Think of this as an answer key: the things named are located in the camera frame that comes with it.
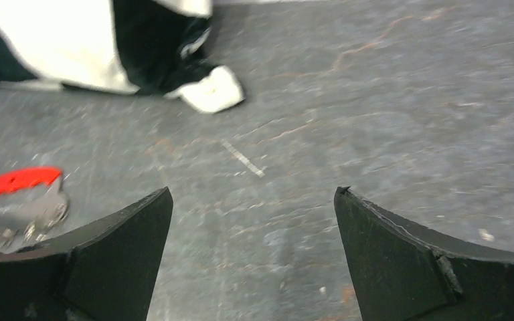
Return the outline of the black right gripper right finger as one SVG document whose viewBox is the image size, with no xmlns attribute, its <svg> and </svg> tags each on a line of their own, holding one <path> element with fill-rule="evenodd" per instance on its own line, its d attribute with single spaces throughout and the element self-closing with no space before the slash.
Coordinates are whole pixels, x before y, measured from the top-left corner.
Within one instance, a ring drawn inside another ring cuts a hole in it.
<svg viewBox="0 0 514 321">
<path fill-rule="evenodd" d="M 334 207 L 364 320 L 514 320 L 514 252 L 429 229 L 349 187 Z"/>
</svg>

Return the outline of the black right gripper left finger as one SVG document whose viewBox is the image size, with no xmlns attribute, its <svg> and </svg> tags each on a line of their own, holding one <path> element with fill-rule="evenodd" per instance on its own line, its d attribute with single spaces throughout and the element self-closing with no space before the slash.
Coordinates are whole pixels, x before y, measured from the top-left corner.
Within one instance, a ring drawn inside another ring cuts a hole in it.
<svg viewBox="0 0 514 321">
<path fill-rule="evenodd" d="M 145 320 L 173 198 L 158 189 L 124 209 L 0 253 L 0 320 Z"/>
</svg>

